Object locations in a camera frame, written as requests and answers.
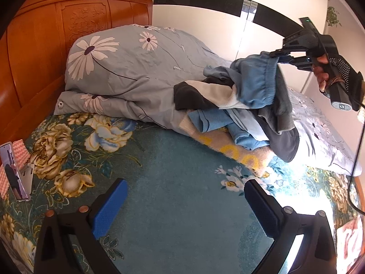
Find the pink checkered cloth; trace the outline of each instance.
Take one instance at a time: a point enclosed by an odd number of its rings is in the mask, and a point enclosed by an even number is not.
[[[30,154],[28,152],[28,149],[25,147],[24,142],[22,139],[17,140],[13,142],[13,150],[14,150],[14,156],[15,161],[18,169],[24,167],[24,165],[27,163]],[[9,189],[9,181],[6,177],[5,170],[3,165],[0,167],[0,195],[3,199]]]

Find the glove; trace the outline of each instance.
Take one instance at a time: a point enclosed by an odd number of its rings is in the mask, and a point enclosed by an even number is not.
[[[352,109],[358,111],[360,106],[357,104],[362,103],[361,100],[361,84],[364,80],[361,72],[356,73],[353,67],[344,59],[341,55],[328,55],[331,65],[336,66],[341,73],[344,80],[346,90],[350,95],[350,102]]]

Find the hand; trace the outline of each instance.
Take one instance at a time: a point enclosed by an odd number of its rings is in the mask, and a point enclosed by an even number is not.
[[[328,59],[325,54],[317,58],[317,61],[321,64],[328,64]],[[321,92],[324,92],[324,89],[326,88],[326,84],[330,76],[328,75],[328,73],[324,72],[322,67],[313,65],[312,68],[313,68],[313,73],[317,78],[319,90]]]

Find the teal floral blanket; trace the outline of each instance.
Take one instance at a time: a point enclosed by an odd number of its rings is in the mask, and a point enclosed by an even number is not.
[[[99,241],[121,273],[251,273],[272,240],[243,197],[249,179],[298,213],[324,210],[333,232],[356,216],[342,175],[275,157],[258,178],[154,124],[88,113],[50,116],[25,144],[35,165],[31,201],[16,202],[10,190],[0,201],[0,238],[23,273],[33,271],[44,213],[90,205],[118,177],[128,182],[128,197]],[[358,204],[354,188],[352,197]],[[92,273],[77,239],[72,243],[84,272]]]

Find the bed frame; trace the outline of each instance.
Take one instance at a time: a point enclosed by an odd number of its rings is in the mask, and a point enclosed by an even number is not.
[[[133,23],[152,24],[152,0],[26,0],[0,39],[0,144],[26,139],[52,112],[76,39]]]

